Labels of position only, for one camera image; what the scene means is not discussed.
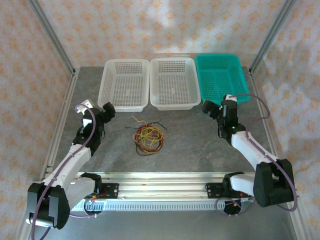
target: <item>gray work surface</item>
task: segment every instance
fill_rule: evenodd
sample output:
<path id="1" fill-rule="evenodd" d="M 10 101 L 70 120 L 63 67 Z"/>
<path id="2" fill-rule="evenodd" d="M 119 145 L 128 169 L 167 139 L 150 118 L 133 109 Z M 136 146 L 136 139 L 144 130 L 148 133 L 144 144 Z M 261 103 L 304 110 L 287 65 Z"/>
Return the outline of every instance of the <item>gray work surface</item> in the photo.
<path id="1" fill-rule="evenodd" d="M 46 229 L 36 228 L 40 239 Z M 70 217 L 46 240 L 296 240 L 289 213 L 257 203 L 243 215 L 214 211 L 104 212 L 97 218 Z"/>
<path id="2" fill-rule="evenodd" d="M 103 74 L 103 67 L 81 67 L 72 96 L 70 108 L 63 129 L 54 166 L 68 153 L 76 136 L 82 114 L 75 112 L 75 106 L 86 99 L 97 105 Z M 248 69 L 243 68 L 250 93 L 254 93 Z M 159 122 L 163 130 L 162 149 L 150 156 L 136 153 L 133 140 L 135 129 L 142 123 Z M 239 122 L 243 125 L 260 116 L 257 100 L 251 98 L 238 106 Z M 252 172 L 249 162 L 224 139 L 218 137 L 217 122 L 202 112 L 201 104 L 191 110 L 159 111 L 150 103 L 142 112 L 117 112 L 104 125 L 106 136 L 93 157 L 81 172 Z M 270 150 L 262 121 L 250 129 L 253 137 Z"/>

